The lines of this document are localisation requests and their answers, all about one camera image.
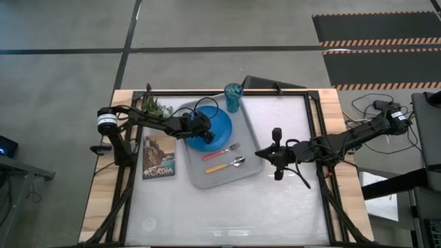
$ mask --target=book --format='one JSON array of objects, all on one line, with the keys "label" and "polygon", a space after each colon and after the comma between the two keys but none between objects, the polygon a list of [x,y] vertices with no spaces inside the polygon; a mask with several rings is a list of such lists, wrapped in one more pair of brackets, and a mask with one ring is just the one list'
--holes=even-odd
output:
[{"label": "book", "polygon": [[143,179],[175,174],[174,138],[167,134],[145,136],[143,138]]}]

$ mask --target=white table surface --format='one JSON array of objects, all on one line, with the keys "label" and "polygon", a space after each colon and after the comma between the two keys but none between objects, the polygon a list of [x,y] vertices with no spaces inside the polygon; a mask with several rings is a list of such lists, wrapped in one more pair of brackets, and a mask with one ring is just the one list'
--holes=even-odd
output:
[{"label": "white table surface", "polygon": [[[198,97],[159,97],[174,109]],[[272,144],[271,131],[283,130],[282,142],[311,138],[302,96],[244,96],[261,147]],[[158,131],[144,129],[143,135]],[[266,162],[254,176],[211,189],[189,180],[183,141],[176,142],[176,175],[142,179],[140,149],[126,245],[328,245],[316,166],[300,165],[311,189],[293,173],[274,180]]]}]

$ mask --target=spoon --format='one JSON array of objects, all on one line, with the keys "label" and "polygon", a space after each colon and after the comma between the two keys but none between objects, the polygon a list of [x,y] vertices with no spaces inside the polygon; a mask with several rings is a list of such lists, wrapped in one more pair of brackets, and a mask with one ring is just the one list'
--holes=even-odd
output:
[{"label": "spoon", "polygon": [[235,167],[239,167],[239,166],[241,166],[243,164],[243,162],[245,162],[245,157],[244,156],[236,157],[234,159],[234,161],[231,162],[231,163],[223,164],[223,165],[217,165],[215,167],[211,167],[211,168],[206,169],[205,173],[206,174],[210,174],[210,173],[215,172],[217,170],[223,169],[223,168],[225,168],[225,167],[227,167],[229,165],[233,165]]}]

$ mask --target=plastic tray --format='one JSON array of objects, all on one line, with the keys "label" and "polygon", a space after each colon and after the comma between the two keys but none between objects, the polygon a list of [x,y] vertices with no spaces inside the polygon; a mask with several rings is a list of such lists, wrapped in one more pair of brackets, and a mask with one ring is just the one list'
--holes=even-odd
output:
[{"label": "plastic tray", "polygon": [[[265,164],[264,160],[254,155],[254,152],[260,150],[256,134],[254,133],[251,122],[249,121],[248,113],[245,108],[243,100],[240,99],[239,111],[230,113],[227,110],[227,103],[224,94],[219,94],[212,97],[219,104],[219,108],[225,111],[232,120],[233,130],[227,144],[223,149],[227,149],[234,143],[240,143],[240,147],[233,152],[226,152],[215,158],[203,161],[202,157],[207,155],[207,152],[200,152],[192,149],[183,141],[185,160],[188,168],[188,173],[191,182],[198,188],[208,189],[222,185],[224,183],[232,182],[251,176],[260,172]],[[181,105],[180,107],[192,108],[197,101],[192,101]],[[198,104],[198,107],[204,105],[214,105],[212,101],[206,100]],[[232,162],[237,156],[244,156],[245,162],[239,166],[229,166],[220,169],[211,174],[206,174],[205,170],[225,163]]]}]

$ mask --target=blue bowl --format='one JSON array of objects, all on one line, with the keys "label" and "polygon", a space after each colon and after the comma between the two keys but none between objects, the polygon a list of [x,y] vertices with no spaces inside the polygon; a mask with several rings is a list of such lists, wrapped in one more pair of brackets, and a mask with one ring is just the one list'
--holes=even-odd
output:
[{"label": "blue bowl", "polygon": [[[202,112],[204,115],[211,117],[216,113],[217,107],[202,106],[196,109],[197,112]],[[219,109],[218,114],[210,119],[212,123],[212,132],[215,137],[210,144],[204,142],[201,137],[187,138],[185,141],[191,148],[201,152],[214,152],[227,144],[229,137],[232,135],[232,120],[225,111]]]}]

